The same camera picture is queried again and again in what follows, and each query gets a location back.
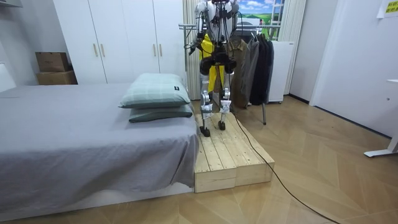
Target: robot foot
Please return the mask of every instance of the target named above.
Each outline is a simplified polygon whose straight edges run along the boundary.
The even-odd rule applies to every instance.
[[[203,126],[200,126],[200,132],[205,136],[205,137],[210,137],[210,130],[209,129],[204,129]]]
[[[224,131],[225,130],[225,123],[218,121],[218,127],[220,128],[220,130]]]

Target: paper sign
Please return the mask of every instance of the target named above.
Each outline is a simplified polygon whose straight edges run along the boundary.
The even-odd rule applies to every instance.
[[[390,2],[387,6],[386,13],[398,12],[398,1]]]
[[[377,18],[388,18],[398,16],[398,1],[383,0]]]

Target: mattress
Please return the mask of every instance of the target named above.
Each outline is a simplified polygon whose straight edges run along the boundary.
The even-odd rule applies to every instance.
[[[129,123],[129,84],[22,86],[0,93],[0,213],[51,210],[101,190],[193,187],[192,118]]]

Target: green pillow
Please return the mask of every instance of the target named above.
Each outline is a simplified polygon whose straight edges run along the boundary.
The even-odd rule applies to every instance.
[[[173,108],[147,108],[131,109],[130,123],[153,121],[165,118],[189,118],[192,116],[190,105],[182,105]]]
[[[173,74],[144,73],[131,84],[121,108],[167,108],[189,104],[182,78]]]

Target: power cord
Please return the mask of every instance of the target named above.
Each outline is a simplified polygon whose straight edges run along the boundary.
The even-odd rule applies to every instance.
[[[322,215],[321,213],[315,211],[313,208],[309,207],[309,206],[306,205],[304,202],[302,202],[301,200],[299,200],[296,196],[294,196],[294,194],[292,194],[292,193],[286,188],[286,186],[285,186],[284,183],[281,181],[281,179],[280,179],[279,176],[276,174],[276,172],[275,172],[274,169],[271,167],[271,165],[269,165],[269,163],[266,161],[266,159],[263,158],[263,156],[260,155],[260,154],[257,152],[257,150],[253,147],[253,145],[251,144],[251,141],[250,141],[249,137],[248,137],[247,134],[243,131],[243,128],[242,128],[241,125],[239,124],[239,121],[238,121],[237,117],[235,116],[234,113],[232,113],[232,114],[234,115],[235,120],[236,120],[238,126],[241,128],[243,134],[247,137],[247,139],[248,139],[248,141],[249,141],[249,143],[250,143],[250,146],[251,146],[251,147],[253,148],[253,150],[266,162],[266,164],[269,166],[269,168],[271,168],[272,172],[275,174],[276,178],[279,180],[280,184],[282,184],[282,186],[283,186],[284,189],[287,191],[287,193],[289,193],[294,199],[296,199],[296,200],[297,200],[298,202],[300,202],[302,205],[306,206],[307,208],[309,208],[311,211],[315,212],[317,215],[321,216],[322,218],[327,219],[327,220],[329,220],[329,221],[331,221],[331,222],[334,222],[334,223],[336,223],[336,224],[341,224],[340,222],[338,222],[338,221],[336,221],[336,220],[333,220],[333,219],[331,219],[331,218],[328,218],[328,217]]]

